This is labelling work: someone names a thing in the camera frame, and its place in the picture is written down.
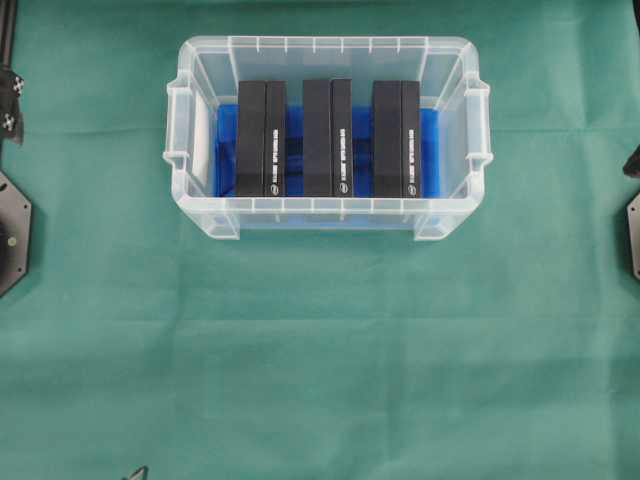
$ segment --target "green tablecloth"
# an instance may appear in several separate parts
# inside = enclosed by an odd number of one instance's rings
[[[640,478],[631,1],[20,3],[2,167],[35,217],[0,300],[0,476]],[[210,240],[161,159],[196,34],[467,37],[484,203],[436,243]]]

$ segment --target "black hexagonal plate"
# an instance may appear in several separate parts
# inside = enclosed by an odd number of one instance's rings
[[[0,296],[27,273],[31,202],[0,172]]]

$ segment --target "black metal bracket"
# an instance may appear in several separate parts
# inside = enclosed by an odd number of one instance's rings
[[[0,141],[22,143],[24,80],[11,71],[17,0],[0,0]],[[31,202],[0,171],[0,296],[27,273]]]

